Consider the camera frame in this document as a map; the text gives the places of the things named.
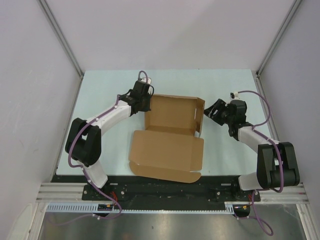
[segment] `cardboard box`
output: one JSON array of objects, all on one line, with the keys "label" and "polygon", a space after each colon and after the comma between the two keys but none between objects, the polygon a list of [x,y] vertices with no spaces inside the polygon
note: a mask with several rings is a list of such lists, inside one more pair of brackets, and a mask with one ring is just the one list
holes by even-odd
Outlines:
[{"label": "cardboard box", "polygon": [[137,176],[193,183],[201,177],[205,101],[198,97],[153,95],[145,130],[133,134],[130,168]]}]

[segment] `white robotic arm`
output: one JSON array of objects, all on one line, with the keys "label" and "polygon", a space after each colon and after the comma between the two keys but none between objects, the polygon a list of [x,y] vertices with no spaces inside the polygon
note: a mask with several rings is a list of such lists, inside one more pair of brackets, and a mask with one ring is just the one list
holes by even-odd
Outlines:
[{"label": "white robotic arm", "polygon": [[[89,179],[98,188],[102,188],[108,180],[99,161],[101,155],[101,138],[110,128],[120,121],[137,112],[147,112],[150,110],[150,100],[154,93],[154,88],[150,83],[150,78],[139,78],[135,82],[133,89],[130,89],[126,94],[118,95],[118,100],[115,105],[87,120],[76,118],[72,122],[65,145],[65,151],[71,154],[71,157],[85,169]],[[83,130],[85,126],[87,126],[86,129],[81,136],[76,139],[78,133]],[[74,148],[72,152],[70,152],[74,141],[76,141]]]},{"label": "white robotic arm", "polygon": [[290,142],[273,140],[255,130],[247,122],[247,104],[231,94],[230,103],[218,99],[204,110],[204,115],[219,125],[227,124],[229,135],[257,153],[256,172],[241,175],[237,184],[242,191],[296,186],[300,175],[294,146]]}]

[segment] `gray floor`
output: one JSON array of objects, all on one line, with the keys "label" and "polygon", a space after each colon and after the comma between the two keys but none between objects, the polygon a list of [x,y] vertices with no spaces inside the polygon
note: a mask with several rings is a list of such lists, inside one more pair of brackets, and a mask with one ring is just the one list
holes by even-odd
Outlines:
[{"label": "gray floor", "polygon": [[[267,236],[257,221],[217,214],[124,214],[113,220],[86,217],[65,226],[43,221],[39,240],[304,240],[295,205],[258,205],[260,217],[274,230]],[[80,214],[47,213],[55,223]]]}]

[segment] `black mounting plate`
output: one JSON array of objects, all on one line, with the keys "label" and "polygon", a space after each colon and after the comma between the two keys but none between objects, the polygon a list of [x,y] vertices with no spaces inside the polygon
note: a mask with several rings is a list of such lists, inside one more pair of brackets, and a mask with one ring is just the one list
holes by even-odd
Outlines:
[{"label": "black mounting plate", "polygon": [[[238,176],[202,176],[194,183],[181,183],[141,176],[108,176],[101,189],[108,196],[114,192],[125,210],[212,211],[225,210],[225,202],[249,202],[251,191],[232,188]],[[86,183],[84,176],[58,176],[52,182]],[[84,201],[106,201],[89,184],[82,193]],[[254,196],[259,202],[260,195]]]}]

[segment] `white wall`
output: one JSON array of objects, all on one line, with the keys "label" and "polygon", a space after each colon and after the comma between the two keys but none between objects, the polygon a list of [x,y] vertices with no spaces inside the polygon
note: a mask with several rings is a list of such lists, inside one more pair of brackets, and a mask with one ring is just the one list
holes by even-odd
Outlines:
[{"label": "white wall", "polygon": [[320,1],[304,1],[262,73],[276,129],[294,144],[301,179],[320,214]]},{"label": "white wall", "polygon": [[294,0],[48,0],[86,70],[256,70]]},{"label": "white wall", "polygon": [[35,0],[0,2],[0,239],[58,157],[80,79]]}]

